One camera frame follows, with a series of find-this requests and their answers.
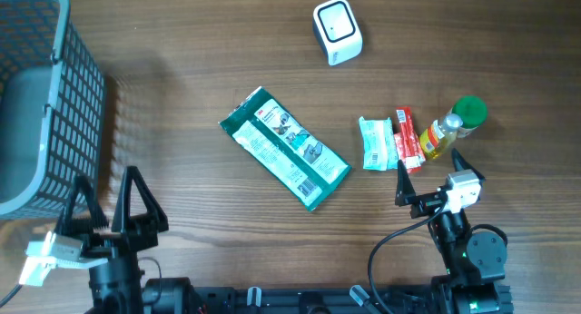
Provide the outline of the small red white box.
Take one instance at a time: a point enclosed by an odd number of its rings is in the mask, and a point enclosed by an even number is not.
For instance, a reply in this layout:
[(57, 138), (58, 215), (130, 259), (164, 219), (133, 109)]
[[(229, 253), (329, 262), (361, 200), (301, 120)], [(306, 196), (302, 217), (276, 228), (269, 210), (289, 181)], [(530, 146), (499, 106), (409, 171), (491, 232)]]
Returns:
[(404, 135), (401, 132), (394, 134), (399, 159), (403, 161), (408, 173), (418, 172), (421, 168), (420, 158), (414, 150), (407, 149)]

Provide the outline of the green lid jar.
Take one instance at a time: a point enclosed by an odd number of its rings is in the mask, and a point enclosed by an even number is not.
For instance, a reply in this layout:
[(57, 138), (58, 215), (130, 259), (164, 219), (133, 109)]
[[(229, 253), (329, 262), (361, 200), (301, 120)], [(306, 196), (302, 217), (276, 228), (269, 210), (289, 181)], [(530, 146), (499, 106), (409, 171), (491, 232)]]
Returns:
[(460, 117), (462, 125), (458, 129), (458, 138), (465, 138), (482, 125), (487, 119), (487, 105), (475, 95), (461, 97), (449, 110)]

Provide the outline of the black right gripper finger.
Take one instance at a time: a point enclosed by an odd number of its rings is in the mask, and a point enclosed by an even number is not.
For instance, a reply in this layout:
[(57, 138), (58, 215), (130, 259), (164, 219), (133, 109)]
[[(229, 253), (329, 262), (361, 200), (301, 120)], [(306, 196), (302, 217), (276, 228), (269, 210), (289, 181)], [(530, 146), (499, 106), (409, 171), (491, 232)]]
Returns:
[(395, 204), (399, 207), (410, 205), (414, 202), (417, 194), (409, 178), (408, 170), (402, 160), (398, 161), (398, 179), (395, 195)]
[(482, 173), (480, 173), (474, 166), (472, 166), (468, 161), (466, 161), (456, 148), (453, 148), (451, 151), (451, 159), (456, 172), (471, 170), (476, 174), (480, 183), (483, 183), (485, 181), (485, 176)]

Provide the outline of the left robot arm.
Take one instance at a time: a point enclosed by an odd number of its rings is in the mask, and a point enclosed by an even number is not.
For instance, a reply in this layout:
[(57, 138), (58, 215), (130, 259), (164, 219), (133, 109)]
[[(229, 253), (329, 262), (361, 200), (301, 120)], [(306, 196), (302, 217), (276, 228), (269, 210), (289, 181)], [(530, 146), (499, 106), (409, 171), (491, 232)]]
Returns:
[(158, 245), (169, 222), (140, 171), (125, 168), (113, 221), (109, 222), (87, 177), (74, 178), (54, 232), (81, 243), (80, 257), (103, 260), (89, 271), (92, 313), (205, 313), (206, 306), (188, 278), (150, 279), (138, 253)]

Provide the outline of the teal white tissue pack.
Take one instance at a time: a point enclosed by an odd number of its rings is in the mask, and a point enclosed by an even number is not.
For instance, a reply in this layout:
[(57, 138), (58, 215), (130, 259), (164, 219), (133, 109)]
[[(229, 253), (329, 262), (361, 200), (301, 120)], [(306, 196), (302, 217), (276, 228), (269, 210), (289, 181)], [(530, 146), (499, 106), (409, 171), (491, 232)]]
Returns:
[(359, 128), (363, 140), (363, 169), (388, 171), (398, 167), (399, 155), (390, 118), (367, 120), (359, 118)]

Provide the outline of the yellow dish soap bottle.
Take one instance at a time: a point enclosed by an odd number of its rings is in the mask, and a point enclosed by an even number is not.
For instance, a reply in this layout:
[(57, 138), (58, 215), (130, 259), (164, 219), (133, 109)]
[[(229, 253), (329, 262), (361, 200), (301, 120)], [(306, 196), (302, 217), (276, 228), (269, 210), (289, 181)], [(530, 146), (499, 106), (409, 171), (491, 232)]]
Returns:
[(441, 156), (457, 139), (463, 121), (455, 113), (448, 113), (435, 120), (420, 136), (419, 144), (427, 160)]

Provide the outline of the green white plastic packet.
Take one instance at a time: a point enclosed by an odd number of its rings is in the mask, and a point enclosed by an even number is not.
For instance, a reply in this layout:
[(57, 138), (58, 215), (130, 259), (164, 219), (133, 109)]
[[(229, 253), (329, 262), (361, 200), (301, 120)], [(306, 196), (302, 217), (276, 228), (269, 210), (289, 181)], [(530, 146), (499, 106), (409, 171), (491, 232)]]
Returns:
[(351, 170), (345, 160), (305, 129), (261, 86), (233, 109), (220, 126), (307, 211), (315, 211)]

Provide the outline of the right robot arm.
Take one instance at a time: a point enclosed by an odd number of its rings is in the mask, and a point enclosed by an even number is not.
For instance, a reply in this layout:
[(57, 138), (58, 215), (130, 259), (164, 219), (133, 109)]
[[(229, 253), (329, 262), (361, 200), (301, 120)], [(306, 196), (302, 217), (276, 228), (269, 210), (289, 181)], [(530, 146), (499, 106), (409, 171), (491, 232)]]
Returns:
[(436, 191), (417, 194), (403, 162), (398, 163), (395, 204), (410, 207), (410, 217), (422, 219), (441, 256), (446, 273), (425, 287), (402, 294), (424, 313), (511, 313), (506, 277), (508, 238), (491, 224), (472, 225), (466, 208), (480, 201), (486, 180), (457, 150), (454, 171)]

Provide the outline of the red stick sachet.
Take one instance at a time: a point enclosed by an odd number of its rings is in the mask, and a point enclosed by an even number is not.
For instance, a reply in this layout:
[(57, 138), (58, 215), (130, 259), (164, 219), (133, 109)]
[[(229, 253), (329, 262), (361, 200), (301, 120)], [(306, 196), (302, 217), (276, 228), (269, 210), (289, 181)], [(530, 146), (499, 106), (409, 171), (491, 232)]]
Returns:
[(398, 107), (396, 109), (396, 115), (399, 122), (399, 132), (404, 135), (404, 141), (407, 143), (407, 149), (409, 151), (414, 150), (417, 153), (422, 165), (426, 158), (424, 152), (421, 150), (419, 138), (414, 129), (411, 109), (408, 106)]

